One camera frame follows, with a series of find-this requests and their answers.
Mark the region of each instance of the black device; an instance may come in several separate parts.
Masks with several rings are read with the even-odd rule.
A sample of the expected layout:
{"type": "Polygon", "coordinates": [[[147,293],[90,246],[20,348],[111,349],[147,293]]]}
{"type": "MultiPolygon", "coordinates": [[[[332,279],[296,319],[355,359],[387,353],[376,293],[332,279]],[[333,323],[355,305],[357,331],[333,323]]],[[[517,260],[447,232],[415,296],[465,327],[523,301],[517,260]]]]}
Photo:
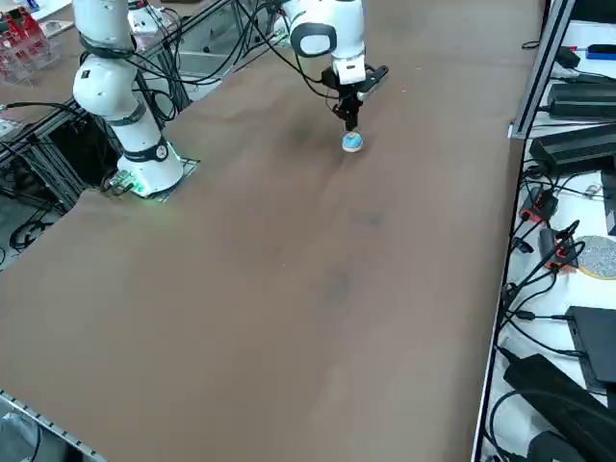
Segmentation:
{"type": "Polygon", "coordinates": [[[545,228],[539,231],[539,252],[541,258],[547,257],[555,248],[558,248],[550,260],[546,263],[549,270],[575,269],[579,267],[576,256],[576,242],[573,236],[566,231],[557,231],[545,228]]]}
{"type": "Polygon", "coordinates": [[[579,452],[562,436],[544,431],[528,445],[527,462],[586,462],[579,452]]]}
{"type": "Polygon", "coordinates": [[[610,411],[586,390],[541,354],[521,359],[500,349],[509,360],[504,379],[541,414],[583,457],[586,462],[616,461],[616,413],[610,411]],[[544,392],[562,399],[525,392],[544,392]],[[601,418],[580,408],[590,409],[601,418]]]}
{"type": "Polygon", "coordinates": [[[586,49],[586,58],[589,60],[616,60],[616,45],[611,43],[595,43],[586,49]]]}
{"type": "Polygon", "coordinates": [[[616,191],[616,175],[614,173],[602,171],[601,182],[603,184],[603,190],[609,192],[603,197],[607,234],[609,236],[616,236],[616,194],[611,193],[616,191]]]}
{"type": "Polygon", "coordinates": [[[536,186],[530,190],[520,208],[520,217],[538,223],[549,221],[556,213],[558,199],[552,190],[545,190],[543,186],[536,186]]]}
{"type": "Polygon", "coordinates": [[[606,75],[584,74],[581,72],[573,77],[560,77],[558,80],[568,84],[612,84],[616,85],[616,79],[606,75]]]}
{"type": "Polygon", "coordinates": [[[566,46],[561,46],[558,48],[555,59],[556,62],[562,65],[565,69],[575,69],[581,61],[581,58],[566,46]]]}
{"type": "Polygon", "coordinates": [[[585,353],[579,364],[586,386],[603,390],[616,383],[616,311],[571,306],[567,315],[574,345],[585,353]]]}
{"type": "Polygon", "coordinates": [[[321,73],[321,83],[338,92],[340,102],[332,108],[332,113],[345,122],[348,132],[357,128],[359,108],[364,104],[359,94],[368,94],[389,73],[389,67],[386,65],[377,69],[369,67],[366,70],[366,80],[352,85],[341,84],[338,74],[331,66],[321,73]]]}
{"type": "Polygon", "coordinates": [[[577,0],[571,18],[578,21],[616,24],[616,3],[606,0],[577,0]]]}
{"type": "Polygon", "coordinates": [[[616,82],[552,85],[545,110],[554,118],[616,119],[616,82]]]}
{"type": "Polygon", "coordinates": [[[530,155],[551,174],[613,170],[614,154],[616,124],[546,135],[530,145],[530,155]]]}

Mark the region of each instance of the brown table surface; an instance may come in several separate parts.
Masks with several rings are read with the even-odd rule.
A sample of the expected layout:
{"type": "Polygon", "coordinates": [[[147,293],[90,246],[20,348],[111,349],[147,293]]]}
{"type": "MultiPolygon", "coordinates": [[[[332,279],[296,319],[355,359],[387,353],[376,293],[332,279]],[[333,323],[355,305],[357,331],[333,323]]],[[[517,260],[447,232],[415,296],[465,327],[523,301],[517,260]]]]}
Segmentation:
{"type": "Polygon", "coordinates": [[[2,387],[112,462],[469,460],[539,12],[366,3],[366,149],[271,54],[229,77],[167,204],[87,192],[2,274],[2,387]]]}

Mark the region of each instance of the blue object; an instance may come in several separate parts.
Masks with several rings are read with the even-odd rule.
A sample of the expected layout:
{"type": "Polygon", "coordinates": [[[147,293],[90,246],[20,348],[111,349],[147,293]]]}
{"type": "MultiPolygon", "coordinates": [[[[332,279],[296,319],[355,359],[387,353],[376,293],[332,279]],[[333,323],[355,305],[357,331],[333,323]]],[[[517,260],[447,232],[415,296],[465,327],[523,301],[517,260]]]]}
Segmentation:
{"type": "Polygon", "coordinates": [[[346,132],[343,136],[343,149],[346,152],[357,152],[364,146],[364,137],[359,132],[346,132]]]}
{"type": "Polygon", "coordinates": [[[616,61],[616,54],[612,54],[612,53],[591,53],[590,51],[586,51],[586,59],[588,59],[588,60],[616,61]]]}
{"type": "Polygon", "coordinates": [[[40,6],[39,3],[37,3],[37,0],[26,0],[28,2],[28,6],[30,7],[30,11],[33,12],[37,12],[40,10],[40,6]]]}

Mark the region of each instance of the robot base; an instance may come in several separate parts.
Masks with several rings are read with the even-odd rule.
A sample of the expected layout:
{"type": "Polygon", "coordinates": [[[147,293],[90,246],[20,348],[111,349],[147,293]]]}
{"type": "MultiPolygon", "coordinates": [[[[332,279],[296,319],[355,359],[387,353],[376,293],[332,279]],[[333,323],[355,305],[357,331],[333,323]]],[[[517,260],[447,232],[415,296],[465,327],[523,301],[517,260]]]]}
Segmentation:
{"type": "Polygon", "coordinates": [[[117,174],[110,183],[115,187],[124,185],[124,189],[141,197],[173,188],[184,176],[184,165],[170,142],[167,149],[167,158],[162,162],[132,162],[120,157],[117,174]]]}

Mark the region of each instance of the wire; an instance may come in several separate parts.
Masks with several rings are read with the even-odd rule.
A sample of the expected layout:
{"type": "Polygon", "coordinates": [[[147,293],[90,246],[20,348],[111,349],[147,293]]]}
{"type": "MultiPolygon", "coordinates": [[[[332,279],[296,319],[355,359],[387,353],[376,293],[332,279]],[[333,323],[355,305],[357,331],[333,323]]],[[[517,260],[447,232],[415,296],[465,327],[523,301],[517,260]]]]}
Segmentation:
{"type": "Polygon", "coordinates": [[[156,89],[133,89],[133,91],[138,91],[141,93],[151,93],[152,94],[152,99],[151,99],[151,110],[152,113],[159,118],[160,120],[162,120],[163,122],[171,122],[172,120],[174,120],[179,114],[180,114],[180,108],[178,108],[177,104],[175,104],[175,101],[173,101],[173,98],[171,97],[170,94],[162,91],[162,90],[156,90],[156,89]],[[171,112],[169,114],[165,114],[163,112],[163,110],[161,109],[161,107],[159,106],[158,102],[156,101],[156,96],[161,94],[162,96],[164,96],[165,98],[167,98],[169,100],[169,102],[171,103],[171,112]]]}
{"type": "MultiPolygon", "coordinates": [[[[543,182],[543,181],[539,181],[539,180],[525,180],[525,182],[530,183],[530,184],[536,184],[536,185],[549,185],[549,183],[543,182]]],[[[572,190],[571,188],[565,188],[564,186],[556,186],[555,187],[557,190],[559,191],[566,191],[568,193],[575,193],[575,194],[580,194],[583,195],[584,197],[587,197],[585,192],[582,191],[578,191],[578,190],[572,190]]],[[[611,196],[609,195],[600,195],[600,194],[595,194],[592,197],[589,198],[597,198],[597,199],[610,199],[611,196]]]]}
{"type": "Polygon", "coordinates": [[[30,462],[35,462],[35,460],[37,459],[37,455],[39,455],[39,449],[40,449],[40,440],[42,439],[40,425],[39,423],[36,423],[36,424],[37,424],[37,444],[35,445],[35,450],[33,450],[32,455],[30,456],[30,462]]]}
{"type": "MultiPolygon", "coordinates": [[[[246,16],[249,17],[248,11],[245,8],[244,5],[242,5],[242,2],[238,2],[238,6],[240,7],[240,9],[242,9],[242,11],[244,12],[244,14],[246,16]]],[[[285,20],[285,24],[287,26],[287,30],[289,30],[289,24],[287,22],[287,17],[286,16],[282,16],[285,20]]],[[[303,81],[306,83],[306,85],[308,86],[308,88],[310,89],[310,91],[322,98],[325,99],[334,99],[339,101],[341,99],[341,97],[334,97],[334,96],[329,96],[327,94],[321,93],[318,90],[316,90],[315,88],[312,87],[312,85],[310,84],[310,82],[314,83],[314,84],[320,84],[321,81],[320,80],[315,80],[312,77],[310,77],[309,75],[306,75],[306,73],[304,72],[302,66],[301,66],[301,62],[299,61],[299,56],[297,55],[297,53],[295,53],[295,61],[297,63],[297,67],[295,67],[295,65],[293,63],[291,63],[289,60],[287,60],[287,58],[285,58],[284,56],[282,56],[282,54],[280,54],[278,52],[278,50],[276,50],[273,45],[270,43],[270,41],[268,40],[268,38],[265,36],[265,34],[263,32],[261,32],[261,29],[259,29],[259,27],[257,26],[255,28],[257,30],[257,33],[261,36],[261,38],[263,39],[263,41],[266,43],[266,45],[269,47],[269,49],[278,57],[280,58],[282,61],[284,61],[291,69],[293,69],[295,72],[297,72],[301,78],[303,79],[303,81]]],[[[345,99],[347,97],[351,97],[352,94],[347,95],[345,97],[343,97],[342,99],[345,99]]]]}
{"type": "Polygon", "coordinates": [[[522,307],[524,305],[529,303],[531,300],[533,300],[537,296],[547,294],[549,291],[551,291],[553,289],[553,287],[556,285],[556,277],[557,277],[557,275],[553,271],[551,271],[551,274],[553,274],[553,279],[552,279],[552,282],[551,282],[550,286],[548,286],[546,289],[544,289],[542,291],[535,292],[534,294],[531,294],[531,295],[527,296],[524,300],[522,300],[520,302],[520,304],[516,307],[515,310],[508,311],[509,317],[507,318],[506,315],[505,315],[505,320],[502,322],[502,324],[497,329],[497,334],[496,334],[497,336],[499,335],[499,333],[501,333],[501,331],[504,329],[504,327],[507,325],[507,323],[511,322],[511,319],[515,316],[515,314],[518,311],[520,311],[522,309],[522,307]]]}
{"type": "Polygon", "coordinates": [[[539,40],[530,40],[522,44],[523,50],[534,50],[539,47],[539,40]]]}
{"type": "Polygon", "coordinates": [[[526,239],[530,233],[532,233],[535,229],[537,229],[539,227],[539,225],[543,223],[543,221],[537,221],[535,224],[533,224],[532,226],[530,226],[530,228],[528,228],[528,230],[522,235],[522,237],[520,237],[520,241],[523,241],[524,239],[526,239]]]}
{"type": "Polygon", "coordinates": [[[586,72],[585,70],[579,70],[577,67],[574,67],[573,70],[579,73],[580,75],[592,75],[594,77],[604,77],[607,80],[613,80],[616,82],[616,79],[614,77],[610,77],[609,75],[598,74],[597,72],[586,72]]]}
{"type": "Polygon", "coordinates": [[[69,108],[65,104],[53,103],[53,102],[47,102],[47,101],[22,101],[22,102],[17,102],[17,103],[9,103],[9,104],[4,105],[4,109],[27,108],[30,106],[45,106],[49,108],[60,109],[61,111],[66,111],[79,118],[83,116],[82,114],[80,114],[79,112],[77,112],[76,110],[72,108],[69,108]]]}
{"type": "Polygon", "coordinates": [[[502,397],[500,397],[497,402],[494,403],[494,407],[492,408],[492,412],[490,413],[490,419],[489,419],[489,431],[488,433],[490,434],[490,437],[492,438],[492,441],[494,441],[495,444],[495,448],[497,450],[499,450],[499,445],[497,442],[497,438],[496,438],[496,433],[494,431],[494,426],[495,426],[495,420],[496,420],[496,415],[497,412],[499,411],[499,408],[502,406],[502,404],[507,401],[508,399],[510,399],[511,397],[515,397],[517,395],[520,395],[522,398],[526,399],[526,396],[538,396],[538,397],[546,397],[546,398],[555,398],[560,400],[562,403],[566,403],[569,404],[570,406],[575,407],[577,410],[580,411],[585,411],[586,413],[588,413],[589,415],[603,421],[606,424],[611,425],[612,427],[614,427],[616,429],[616,420],[612,417],[608,417],[606,414],[603,414],[599,411],[596,411],[595,409],[592,409],[588,406],[586,406],[585,404],[581,404],[577,401],[575,401],[574,399],[570,399],[568,397],[559,395],[557,393],[550,393],[550,392],[544,392],[544,391],[540,391],[540,390],[514,390],[512,392],[509,393],[505,393],[502,397]]]}
{"type": "Polygon", "coordinates": [[[582,173],[576,173],[576,174],[574,174],[574,175],[571,175],[569,178],[567,178],[567,179],[565,180],[565,182],[564,182],[562,185],[558,185],[559,191],[561,192],[561,191],[562,191],[562,188],[565,188],[565,187],[567,186],[567,184],[568,184],[571,180],[573,180],[574,178],[577,178],[577,177],[579,177],[579,176],[581,176],[581,175],[582,175],[582,173]]]}
{"type": "MultiPolygon", "coordinates": [[[[258,7],[255,9],[255,11],[253,12],[253,14],[252,14],[252,15],[250,15],[250,13],[248,13],[248,12],[247,12],[247,10],[244,8],[244,6],[242,6],[242,8],[244,9],[244,11],[245,11],[246,15],[248,15],[248,17],[250,17],[251,21],[252,21],[253,17],[254,17],[254,16],[256,16],[256,14],[257,14],[258,12],[260,12],[262,9],[264,9],[264,8],[266,8],[266,7],[267,7],[267,4],[262,4],[262,5],[258,6],[258,7]]],[[[219,78],[214,79],[214,80],[212,80],[212,79],[213,79],[213,77],[214,77],[215,75],[217,75],[219,72],[221,72],[221,71],[224,69],[224,67],[225,67],[225,66],[229,63],[229,61],[231,60],[231,58],[233,57],[233,55],[237,52],[238,47],[239,47],[239,46],[243,43],[243,41],[244,41],[244,37],[245,37],[245,35],[246,35],[246,33],[247,33],[247,31],[248,31],[248,29],[249,29],[250,27],[252,27],[252,23],[247,23],[247,24],[245,25],[245,27],[242,29],[242,32],[240,33],[240,36],[239,36],[239,38],[238,38],[238,41],[236,41],[235,45],[233,46],[233,49],[232,49],[232,50],[231,50],[231,52],[227,55],[227,57],[223,60],[223,62],[222,62],[222,63],[218,66],[218,68],[217,68],[217,69],[215,69],[213,72],[211,72],[211,73],[210,73],[210,75],[206,75],[205,77],[200,77],[200,78],[198,78],[198,79],[196,79],[196,80],[176,79],[176,78],[174,78],[174,77],[171,77],[171,76],[169,76],[169,75],[166,75],[166,74],[165,74],[165,71],[164,71],[164,70],[163,70],[160,66],[158,66],[157,64],[155,64],[154,62],[152,62],[150,59],[146,58],[144,55],[141,55],[141,54],[139,54],[139,53],[137,53],[137,52],[133,52],[133,53],[132,53],[130,56],[128,56],[128,57],[123,56],[123,57],[122,57],[122,59],[123,59],[124,61],[126,61],[128,64],[133,65],[133,66],[134,66],[134,67],[136,67],[137,69],[139,69],[139,70],[141,70],[141,71],[144,71],[144,72],[148,72],[148,73],[150,73],[150,74],[153,74],[153,75],[155,75],[155,76],[157,76],[157,77],[159,77],[159,78],[166,79],[168,82],[177,82],[177,83],[181,83],[181,84],[198,85],[198,86],[199,86],[199,85],[211,85],[211,84],[213,84],[213,83],[215,83],[215,82],[217,82],[217,81],[219,81],[219,80],[220,80],[219,78]],[[154,67],[154,69],[158,70],[158,71],[159,71],[159,73],[157,73],[157,72],[153,72],[153,71],[152,71],[152,69],[150,69],[150,68],[148,68],[148,67],[146,67],[146,66],[144,66],[144,65],[141,65],[141,64],[135,63],[135,61],[132,61],[132,60],[130,59],[132,56],[137,57],[137,58],[139,58],[139,59],[141,59],[141,60],[145,61],[146,63],[148,63],[149,65],[151,65],[152,67],[154,67]]]]}
{"type": "Polygon", "coordinates": [[[526,286],[528,287],[536,282],[542,281],[543,279],[550,277],[551,275],[553,275],[552,271],[545,272],[544,274],[537,276],[534,279],[531,279],[528,282],[526,282],[526,286]]]}
{"type": "Polygon", "coordinates": [[[522,334],[524,337],[526,337],[527,339],[529,339],[531,342],[538,345],[539,347],[546,349],[547,351],[551,351],[552,353],[556,353],[556,354],[561,354],[563,356],[569,356],[572,358],[580,358],[580,357],[585,356],[585,353],[582,353],[581,351],[575,351],[575,350],[569,350],[569,349],[558,349],[558,348],[554,348],[553,346],[546,345],[543,342],[538,341],[534,337],[531,337],[530,334],[522,330],[522,328],[518,324],[516,324],[514,321],[509,321],[509,323],[511,324],[511,327],[513,327],[518,332],[520,332],[520,334],[522,334]]]}

